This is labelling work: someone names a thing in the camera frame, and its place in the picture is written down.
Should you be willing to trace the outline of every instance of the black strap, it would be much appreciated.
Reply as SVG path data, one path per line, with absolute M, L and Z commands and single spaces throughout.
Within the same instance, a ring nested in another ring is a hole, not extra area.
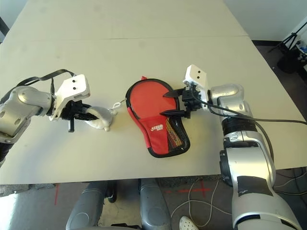
M 21 81 L 20 83 L 18 83 L 18 84 L 17 84 L 14 88 L 12 88 L 10 91 L 8 91 L 8 92 L 4 95 L 4 97 L 1 98 L 0 104 L 5 103 L 5 102 L 9 99 L 11 92 L 12 92 L 13 89 L 15 89 L 16 87 L 18 87 L 18 86 L 23 86 L 23 85 L 28 86 L 28 85 L 32 85 L 32 84 L 34 84 L 34 83 L 36 83 L 36 82 L 38 82 L 38 81 L 46 81 L 46 80 L 49 80 L 49 79 L 51 79 L 50 93 L 51 93 L 51 95 L 54 95 L 54 82 L 53 82 L 53 78 L 56 77 L 56 76 L 58 76 L 58 75 L 60 75 L 60 74 L 62 74 L 62 73 L 69 73 L 72 77 L 75 75 L 73 72 L 70 72 L 70 71 L 68 71 L 68 70 L 66 70 L 66 69 L 59 69 L 59 70 L 54 71 L 54 72 L 52 72 L 52 73 L 50 73 L 50 74 L 47 74 L 46 76 L 41 77 L 41 78 L 39 78 L 39 77 L 30 77 L 30 78 L 27 78 L 27 79 Z

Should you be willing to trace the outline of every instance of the white cable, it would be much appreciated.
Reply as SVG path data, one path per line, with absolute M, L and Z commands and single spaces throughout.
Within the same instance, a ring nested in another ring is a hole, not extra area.
M 185 204 L 187 204 L 187 203 L 189 203 L 189 202 L 199 202 L 199 203 L 204 203 L 204 204 L 210 205 L 210 203 L 208 203 L 208 202 L 206 202 L 206 201 L 202 201 L 202 200 L 190 200 L 190 201 L 187 200 L 187 201 L 183 202 L 182 204 L 178 205 L 178 206 L 174 209 L 174 211 L 173 211 L 172 214 L 171 214 L 171 218 L 173 217 L 174 213 L 175 213 L 180 207 L 182 207 L 183 205 L 185 205 Z M 220 208 L 218 208 L 218 207 L 216 207 L 216 206 L 214 206 L 214 205 L 212 205 L 212 207 L 215 208 L 216 210 L 219 210 L 220 212 L 223 212 L 223 213 L 227 214 L 227 215 L 231 215 L 231 213 L 225 212 L 225 211 L 221 210 Z
M 306 174 L 307 174 L 307 171 L 303 175 L 300 175 L 300 176 L 298 176 L 296 178 L 293 178 L 293 179 L 287 181 L 286 183 L 284 183 L 282 185 L 275 186 L 275 188 L 284 187 L 285 185 L 289 184 L 291 181 L 294 181 L 295 179 L 301 178 L 301 177 L 305 176 Z
M 189 197 L 190 197 L 190 192 L 191 192 L 191 190 L 192 190 L 192 187 L 194 186 L 194 184 L 195 184 L 196 182 L 194 182 L 194 183 L 192 184 L 192 186 L 191 186 L 191 188 L 190 188 L 190 190 L 189 190 Z M 219 210 L 220 212 L 223 212 L 223 213 L 225 213 L 225 214 L 227 214 L 227 215 L 231 215 L 231 213 L 225 212 L 225 211 L 221 210 L 220 208 L 218 208 L 218 207 L 216 207 L 216 206 L 214 206 L 214 205 L 212 204 L 212 203 L 213 203 L 213 196 L 214 196 L 214 193 L 215 193 L 216 188 L 217 188 L 217 186 L 218 186 L 218 183 L 219 183 L 219 181 L 216 182 L 214 191 L 213 191 L 213 193 L 212 193 L 211 203 L 208 203 L 208 202 L 202 201 L 202 200 L 190 200 L 190 199 L 188 198 L 188 200 L 187 200 L 186 202 L 183 202 L 182 204 L 178 205 L 178 206 L 174 209 L 174 211 L 173 211 L 172 214 L 171 214 L 171 218 L 173 217 L 174 213 L 175 213 L 180 207 L 182 207 L 183 205 L 185 205 L 185 204 L 187 204 L 187 203 L 189 204 L 189 214 L 190 214 L 190 202 L 199 202 L 199 203 L 203 203 L 203 204 L 210 205 L 210 207 L 211 207 L 209 219 L 207 220 L 207 222 L 206 222 L 204 225 L 202 225 L 202 226 L 197 225 L 198 227 L 206 226 L 206 225 L 210 222 L 211 216 L 212 216 L 212 208 L 215 208 L 215 209 Z
M 111 112 L 112 115 L 116 115 L 116 114 L 117 114 L 116 109 L 120 108 L 120 107 L 121 107 L 121 104 L 122 104 L 125 100 L 126 100 L 126 99 L 121 100 L 120 102 L 116 102 L 116 103 L 113 104 L 113 107 L 112 107 L 112 108 L 109 108 L 109 111 Z

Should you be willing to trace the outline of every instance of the mesh pocket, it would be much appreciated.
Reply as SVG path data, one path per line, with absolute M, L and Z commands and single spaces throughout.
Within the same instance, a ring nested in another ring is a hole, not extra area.
M 168 151 L 185 150 L 188 138 L 183 129 L 181 120 L 176 118 L 166 119 Z

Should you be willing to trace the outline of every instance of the white wall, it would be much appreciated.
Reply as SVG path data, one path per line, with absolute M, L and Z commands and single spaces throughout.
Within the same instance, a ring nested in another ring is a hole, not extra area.
M 0 0 L 0 16 L 9 28 L 12 27 L 27 0 Z M 0 42 L 4 36 L 0 33 Z
M 252 40 L 281 41 L 307 16 L 307 0 L 224 0 Z

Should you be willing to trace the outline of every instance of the floor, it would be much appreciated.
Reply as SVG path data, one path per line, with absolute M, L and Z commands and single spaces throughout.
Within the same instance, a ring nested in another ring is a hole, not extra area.
M 280 82 L 283 84 L 290 97 L 307 118 L 307 87 L 298 74 L 285 74 L 276 67 L 278 59 L 282 56 L 279 50 L 267 53 L 270 46 L 258 46 L 268 64 L 271 66 Z M 290 169 L 278 171 L 276 185 L 283 184 L 289 178 L 305 173 L 304 169 Z M 193 182 L 198 180 L 191 192 L 191 199 L 210 202 L 213 189 L 219 176 L 162 178 L 159 184 L 164 193 L 170 213 L 187 201 L 188 191 Z M 0 198 L 0 230 L 60 230 L 65 229 L 66 221 L 87 183 L 60 184 L 49 189 L 31 189 L 20 194 L 13 194 Z M 307 189 L 307 177 L 301 177 L 289 184 L 279 187 L 281 191 L 297 193 L 298 190 Z M 289 196 L 281 195 L 293 209 L 303 229 L 307 229 L 307 195 Z M 231 212 L 231 188 L 219 181 L 214 194 L 213 204 L 218 208 Z M 207 222 L 210 215 L 210 206 L 203 203 L 192 203 L 191 214 L 196 223 L 202 225 Z M 181 216 L 189 215 L 189 206 L 183 205 L 172 217 L 173 229 L 178 230 Z M 123 180 L 118 182 L 118 199 L 110 204 L 105 201 L 103 214 L 99 226 L 109 226 L 112 223 L 127 223 L 140 225 L 140 200 L 137 180 Z M 225 230 L 232 229 L 231 216 L 213 209 L 211 221 L 200 230 Z

